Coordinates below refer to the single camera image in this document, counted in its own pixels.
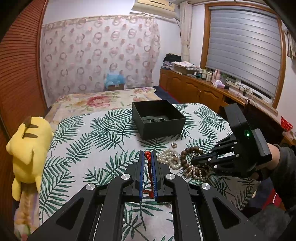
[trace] person's hand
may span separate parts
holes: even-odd
[[[271,155],[272,155],[272,160],[267,162],[267,163],[264,163],[262,165],[259,165],[256,167],[256,171],[257,170],[260,170],[262,168],[267,168],[268,170],[273,170],[277,167],[278,163],[279,163],[279,158],[280,158],[280,152],[279,152],[279,149],[272,145],[272,144],[269,144],[267,143],[269,149],[270,149],[270,152],[271,152]],[[259,174],[258,173],[253,173],[251,178],[253,179],[258,179],[259,178]]]

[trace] window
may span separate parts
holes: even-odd
[[[207,30],[208,42],[203,45],[201,67],[204,64],[210,69],[220,69],[266,96],[279,99],[279,79],[282,78],[283,82],[285,61],[282,56],[285,57],[285,51],[283,54],[277,16],[271,10],[264,11],[246,4],[217,5],[205,5],[210,26]]]

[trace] window blind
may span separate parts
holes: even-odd
[[[274,97],[281,65],[276,16],[250,7],[209,9],[211,23],[206,67],[220,69]]]

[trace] dark sleeve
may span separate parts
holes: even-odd
[[[280,161],[270,178],[285,208],[290,209],[296,205],[296,157],[291,148],[275,146],[279,148]]]

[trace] wooden window frame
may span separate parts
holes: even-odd
[[[200,59],[200,68],[205,68],[207,63],[207,54],[209,50],[209,42],[210,42],[210,25],[211,25],[211,10],[209,7],[216,7],[216,6],[239,6],[239,7],[252,7],[256,9],[260,9],[263,11],[267,11],[277,15],[272,9],[258,5],[255,3],[236,3],[236,2],[216,2],[216,3],[208,3],[205,4],[205,28],[204,28],[204,37],[203,37],[203,44],[202,44],[202,56]],[[281,28],[281,18],[277,15],[277,21],[279,26],[280,38],[281,38],[281,66],[279,70],[279,77],[278,83],[276,86],[276,93],[274,95],[274,100],[272,103],[273,108],[277,108],[279,99],[281,97],[281,92],[284,85],[285,74],[286,74],[286,40],[285,34]]]

